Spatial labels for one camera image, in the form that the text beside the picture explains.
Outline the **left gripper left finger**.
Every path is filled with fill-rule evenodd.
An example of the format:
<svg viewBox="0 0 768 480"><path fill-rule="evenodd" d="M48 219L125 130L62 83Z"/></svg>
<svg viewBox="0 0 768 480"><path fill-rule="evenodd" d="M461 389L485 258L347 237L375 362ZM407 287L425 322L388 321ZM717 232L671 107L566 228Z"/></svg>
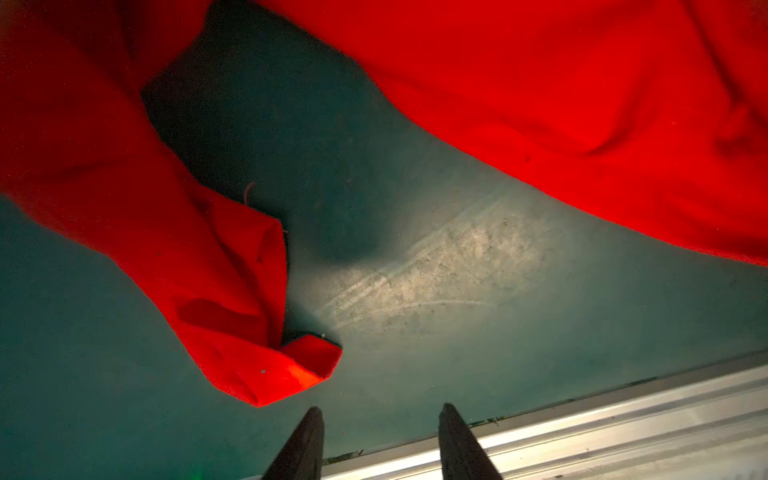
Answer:
<svg viewBox="0 0 768 480"><path fill-rule="evenodd" d="M325 424L311 407L262 476L263 480L319 480L323 466Z"/></svg>

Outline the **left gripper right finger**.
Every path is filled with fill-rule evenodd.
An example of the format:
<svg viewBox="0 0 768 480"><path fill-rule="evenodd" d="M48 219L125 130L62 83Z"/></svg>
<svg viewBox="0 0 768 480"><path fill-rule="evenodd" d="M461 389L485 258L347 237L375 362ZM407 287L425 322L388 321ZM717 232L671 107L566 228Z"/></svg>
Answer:
<svg viewBox="0 0 768 480"><path fill-rule="evenodd" d="M486 452L456 407L443 405L439 415L438 443L445 480L501 480Z"/></svg>

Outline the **red t-shirt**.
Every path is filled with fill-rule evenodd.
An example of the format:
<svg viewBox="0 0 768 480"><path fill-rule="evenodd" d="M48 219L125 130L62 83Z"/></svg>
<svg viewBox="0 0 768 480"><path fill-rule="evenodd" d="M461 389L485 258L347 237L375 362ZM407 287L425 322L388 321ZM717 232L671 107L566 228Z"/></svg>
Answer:
<svg viewBox="0 0 768 480"><path fill-rule="evenodd" d="M141 89L205 1L5 1L1 191L116 263L207 380L261 407L329 378L336 345L282 340L280 223L201 185ZM767 262L763 1L269 1L394 106L604 220Z"/></svg>

